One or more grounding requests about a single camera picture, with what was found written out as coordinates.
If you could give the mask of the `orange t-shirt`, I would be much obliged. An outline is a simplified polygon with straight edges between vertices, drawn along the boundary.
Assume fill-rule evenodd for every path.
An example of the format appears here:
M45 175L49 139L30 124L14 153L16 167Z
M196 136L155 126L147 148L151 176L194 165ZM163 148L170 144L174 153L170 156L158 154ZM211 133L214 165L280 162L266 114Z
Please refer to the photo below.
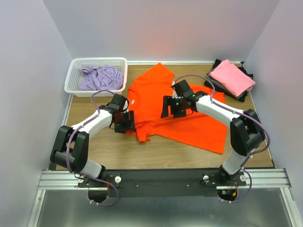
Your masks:
M136 136L139 142L158 135L190 146L223 154L227 127L202 113L187 110L187 116L161 118L163 97L171 95L174 73L161 63L138 76L128 89L129 110L134 112Z

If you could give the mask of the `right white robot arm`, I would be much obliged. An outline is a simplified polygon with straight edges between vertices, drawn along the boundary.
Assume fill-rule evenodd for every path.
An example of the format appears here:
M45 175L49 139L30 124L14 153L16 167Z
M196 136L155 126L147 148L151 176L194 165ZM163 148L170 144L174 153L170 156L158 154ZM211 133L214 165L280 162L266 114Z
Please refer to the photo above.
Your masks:
M265 140L265 129L252 109L243 111L216 101L213 94L203 91L194 92L189 84L182 80L173 83L173 94L163 97L161 117L172 114L174 118L185 117L186 110L206 114L223 123L230 129L232 151L219 167L216 180L229 185L253 154Z

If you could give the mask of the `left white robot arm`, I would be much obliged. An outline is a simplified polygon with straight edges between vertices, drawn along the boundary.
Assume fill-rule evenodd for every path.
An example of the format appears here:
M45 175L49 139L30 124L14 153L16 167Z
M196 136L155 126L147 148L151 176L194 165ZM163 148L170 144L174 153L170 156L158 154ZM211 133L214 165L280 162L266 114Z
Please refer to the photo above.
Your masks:
M126 97L115 94L111 102L97 106L96 111L82 122L71 127L61 126L50 155L51 163L89 177L95 187L101 186L106 180L106 168L89 160L89 141L100 130L111 126L115 133L135 132L134 111L128 106Z

